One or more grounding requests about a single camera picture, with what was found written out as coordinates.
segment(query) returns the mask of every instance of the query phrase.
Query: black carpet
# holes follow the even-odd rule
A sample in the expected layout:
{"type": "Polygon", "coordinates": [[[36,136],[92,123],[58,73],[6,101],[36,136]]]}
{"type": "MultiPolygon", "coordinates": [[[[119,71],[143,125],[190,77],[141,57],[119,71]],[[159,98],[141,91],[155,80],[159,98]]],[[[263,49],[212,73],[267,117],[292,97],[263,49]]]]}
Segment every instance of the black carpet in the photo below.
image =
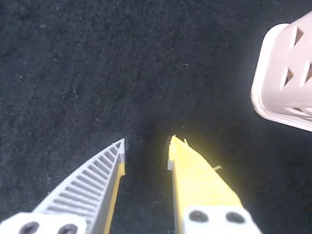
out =
{"type": "Polygon", "coordinates": [[[265,33],[312,2],[259,2],[1,1],[0,219],[126,137],[111,233],[172,234],[177,134],[223,167],[264,234],[312,233],[312,134],[250,101],[265,33]]]}

